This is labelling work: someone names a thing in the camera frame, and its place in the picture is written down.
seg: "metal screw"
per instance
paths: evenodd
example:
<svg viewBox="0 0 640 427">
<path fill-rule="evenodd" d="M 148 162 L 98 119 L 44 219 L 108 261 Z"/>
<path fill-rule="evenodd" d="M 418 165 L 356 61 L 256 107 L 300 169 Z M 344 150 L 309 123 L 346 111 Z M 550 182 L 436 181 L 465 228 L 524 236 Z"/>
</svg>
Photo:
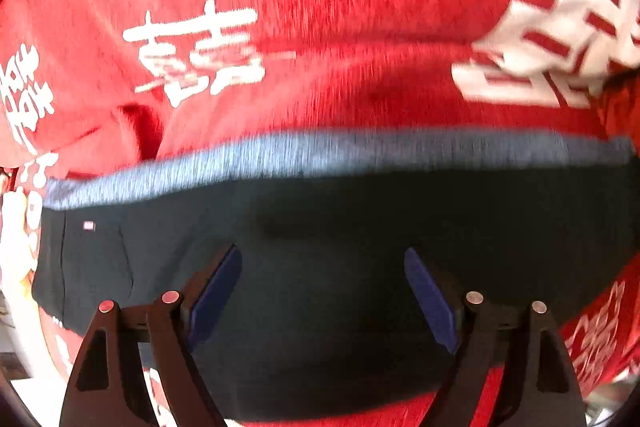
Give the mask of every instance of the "metal screw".
<svg viewBox="0 0 640 427">
<path fill-rule="evenodd" d="M 543 313 L 546 313 L 546 304 L 544 302 L 542 302 L 542 301 L 533 302 L 531 307 L 533 308 L 533 311 L 535 311 L 536 313 L 539 313 L 541 315 Z"/>
<path fill-rule="evenodd" d="M 100 306 L 98 306 L 98 309 L 102 313 L 109 313 L 111 310 L 113 310 L 113 307 L 114 307 L 113 301 L 102 301 L 100 303 Z"/>
<path fill-rule="evenodd" d="M 176 290 L 169 290 L 162 294 L 162 302 L 164 304 L 173 304 L 180 298 L 180 294 Z"/>
<path fill-rule="evenodd" d="M 469 292 L 466 294 L 466 300 L 471 304 L 482 304 L 484 296 L 480 292 Z"/>
</svg>

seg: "round pin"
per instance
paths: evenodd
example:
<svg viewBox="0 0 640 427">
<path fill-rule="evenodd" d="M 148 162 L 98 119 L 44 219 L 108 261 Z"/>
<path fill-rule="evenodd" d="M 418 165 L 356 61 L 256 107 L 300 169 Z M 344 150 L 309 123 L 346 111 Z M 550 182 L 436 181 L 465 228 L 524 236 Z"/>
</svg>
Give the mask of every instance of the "round pin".
<svg viewBox="0 0 640 427">
<path fill-rule="evenodd" d="M 179 298 L 180 294 L 176 290 L 169 290 L 162 294 L 162 302 L 164 302 L 164 304 L 173 304 Z"/>
<path fill-rule="evenodd" d="M 466 294 L 466 301 L 471 304 L 482 304 L 484 301 L 484 296 L 480 292 L 469 292 Z"/>
<path fill-rule="evenodd" d="M 102 313 L 109 313 L 111 310 L 113 310 L 113 301 L 102 301 L 100 303 L 100 306 L 98 306 L 98 309 L 102 312 Z"/>
<path fill-rule="evenodd" d="M 533 308 L 533 311 L 535 311 L 536 313 L 539 313 L 541 315 L 543 313 L 546 313 L 546 304 L 544 302 L 542 302 L 542 301 L 533 302 L 531 307 Z"/>
</svg>

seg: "blue gripper pad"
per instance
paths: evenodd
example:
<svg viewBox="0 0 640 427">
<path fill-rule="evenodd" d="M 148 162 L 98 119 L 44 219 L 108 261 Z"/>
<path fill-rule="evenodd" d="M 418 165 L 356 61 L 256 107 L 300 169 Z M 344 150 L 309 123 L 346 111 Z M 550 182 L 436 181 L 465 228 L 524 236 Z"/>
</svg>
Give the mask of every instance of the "blue gripper pad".
<svg viewBox="0 0 640 427">
<path fill-rule="evenodd" d="M 434 339 L 451 354 L 455 353 L 458 348 L 455 313 L 413 248 L 404 252 L 404 276 L 427 319 Z"/>
<path fill-rule="evenodd" d="M 191 309 L 190 331 L 186 339 L 189 351 L 211 336 L 241 272 L 242 254 L 237 247 L 232 247 Z"/>
</svg>

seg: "silver bolt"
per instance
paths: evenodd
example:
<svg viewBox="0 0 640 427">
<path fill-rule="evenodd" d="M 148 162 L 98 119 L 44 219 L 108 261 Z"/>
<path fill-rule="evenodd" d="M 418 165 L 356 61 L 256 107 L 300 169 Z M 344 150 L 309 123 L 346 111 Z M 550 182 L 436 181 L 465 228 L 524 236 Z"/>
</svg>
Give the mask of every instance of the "silver bolt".
<svg viewBox="0 0 640 427">
<path fill-rule="evenodd" d="M 542 302 L 542 301 L 533 302 L 531 307 L 533 308 L 533 311 L 535 311 L 536 313 L 539 313 L 541 315 L 543 313 L 546 313 L 546 304 L 544 302 Z"/>
<path fill-rule="evenodd" d="M 164 304 L 173 304 L 180 298 L 180 294 L 176 290 L 169 290 L 162 294 L 162 302 Z"/>
<path fill-rule="evenodd" d="M 109 313 L 111 310 L 113 310 L 113 307 L 113 301 L 102 301 L 100 303 L 100 306 L 98 306 L 98 309 L 101 313 Z"/>
<path fill-rule="evenodd" d="M 482 304 L 484 296 L 480 292 L 469 292 L 466 294 L 466 300 L 471 304 Z"/>
</svg>

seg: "black garment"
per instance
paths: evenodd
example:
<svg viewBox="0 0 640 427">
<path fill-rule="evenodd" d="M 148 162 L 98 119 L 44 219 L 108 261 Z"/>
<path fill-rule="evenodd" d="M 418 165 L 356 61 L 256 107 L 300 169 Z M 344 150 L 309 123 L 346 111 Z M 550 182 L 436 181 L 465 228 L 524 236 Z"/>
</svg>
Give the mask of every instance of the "black garment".
<svg viewBox="0 0 640 427">
<path fill-rule="evenodd" d="M 244 180 L 46 210 L 33 296 L 84 333 L 103 299 L 148 303 L 236 243 L 241 278 L 194 353 L 221 413 L 276 421 L 368 409 L 436 388 L 451 362 L 404 279 L 407 247 L 465 290 L 543 300 L 563 323 L 635 252 L 637 169 Z"/>
</svg>

